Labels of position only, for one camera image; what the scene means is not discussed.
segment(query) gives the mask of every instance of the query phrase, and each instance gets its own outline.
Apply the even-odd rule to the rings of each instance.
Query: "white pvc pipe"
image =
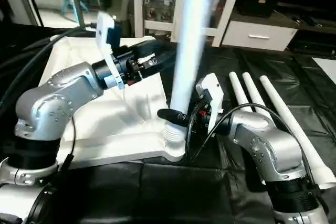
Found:
[[[279,115],[292,130],[294,136],[300,142],[303,151],[308,159],[315,182],[320,189],[328,189],[336,186],[336,178],[329,167],[322,161],[321,157],[309,141],[300,124],[296,121],[286,104],[273,87],[266,76],[261,76],[260,81],[263,84],[268,96],[277,109]]]
[[[252,78],[251,78],[251,76],[248,72],[243,73],[243,80],[245,82],[245,85],[247,87],[247,91],[248,91],[248,93],[251,97],[252,102],[265,106],[265,103],[264,103],[263,99],[261,98],[261,96],[259,94],[259,91],[257,90],[257,87],[255,86],[255,84],[254,84],[254,82],[253,82],[253,80],[252,80]],[[273,122],[271,115],[266,110],[263,110],[263,109],[258,108],[258,107],[255,107],[255,109],[256,109],[257,113],[268,117]]]
[[[206,27],[209,21],[210,1],[186,0],[183,3],[170,109],[185,114],[188,111],[204,47],[203,27]],[[164,137],[167,145],[171,145],[172,148],[184,145],[185,128],[167,123]]]
[[[238,104],[241,105],[241,104],[249,103],[245,95],[245,92],[243,90],[243,87],[239,82],[237,74],[235,72],[231,72],[229,73],[229,77],[230,77],[230,81],[233,87],[233,91],[235,92]],[[242,110],[253,112],[251,107],[244,107],[242,108]]]

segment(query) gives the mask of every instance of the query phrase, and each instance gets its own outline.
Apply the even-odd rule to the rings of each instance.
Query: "metal bracket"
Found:
[[[109,29],[114,29],[114,19],[107,13],[99,12],[96,28],[96,43],[112,74],[112,76],[106,77],[104,80],[108,88],[117,85],[119,89],[123,89],[124,83],[113,62],[114,57],[112,55],[111,45],[106,42]]]
[[[210,73],[196,84],[196,91],[198,95],[201,95],[204,90],[208,90],[211,100],[209,101],[211,106],[211,115],[208,126],[208,133],[212,130],[212,128],[216,124],[218,113],[223,111],[222,103],[223,103],[223,90],[221,85],[217,80],[217,77],[214,73]]]

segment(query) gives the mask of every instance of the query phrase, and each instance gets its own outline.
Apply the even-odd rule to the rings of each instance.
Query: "white plastic base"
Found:
[[[120,45],[134,45],[144,40],[121,39]],[[102,60],[94,38],[65,38],[55,44],[40,84],[61,69],[87,61]],[[160,74],[132,86],[106,90],[104,95],[76,111],[76,148],[71,168],[96,166],[135,159],[162,156],[176,162],[185,152],[180,145],[167,144],[163,137],[165,121],[156,112],[166,109],[166,97]],[[68,123],[57,155],[63,163],[70,152],[73,125]]]

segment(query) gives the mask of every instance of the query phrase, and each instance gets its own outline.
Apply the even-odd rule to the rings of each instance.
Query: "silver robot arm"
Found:
[[[213,73],[199,81],[196,91],[199,95],[206,93],[211,106],[210,115],[201,115],[196,120],[209,134],[209,128],[213,129],[223,116],[223,92]],[[187,126],[191,119],[168,109],[159,110],[158,116],[180,126]],[[265,180],[277,224],[328,224],[324,209],[308,183],[301,148],[292,135],[277,129],[268,117],[243,110],[236,110],[229,120],[223,120],[215,133],[227,135],[250,154]]]
[[[298,142],[259,113],[236,111],[229,139],[253,158],[266,182],[277,224],[328,224],[326,213],[308,188]]]
[[[16,104],[17,153],[2,163],[0,184],[43,184],[57,170],[56,155],[67,123],[76,110],[101,95],[103,89],[87,62],[61,70],[23,93]]]

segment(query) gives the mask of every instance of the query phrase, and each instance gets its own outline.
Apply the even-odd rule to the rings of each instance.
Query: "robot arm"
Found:
[[[196,85],[198,94],[208,94],[207,102],[211,105],[210,116],[200,115],[197,119],[204,128],[213,128],[213,122],[222,117],[218,101],[221,105],[223,93],[216,90],[220,88],[217,78],[213,85],[202,85],[210,75]],[[188,115],[166,109],[159,110],[158,116],[181,126],[187,126],[190,120]],[[328,224],[322,206],[311,192],[301,148],[292,135],[277,129],[268,117],[243,110],[233,112],[215,132],[227,135],[251,155],[266,182],[277,224]]]
[[[161,54],[162,46],[151,40],[114,49],[110,57],[123,83],[132,85],[173,64],[174,57]],[[0,184],[33,186],[48,181],[57,170],[56,156],[67,123],[81,106],[116,86],[113,80],[105,60],[92,66],[83,62],[22,94],[16,104],[15,151],[1,165]]]

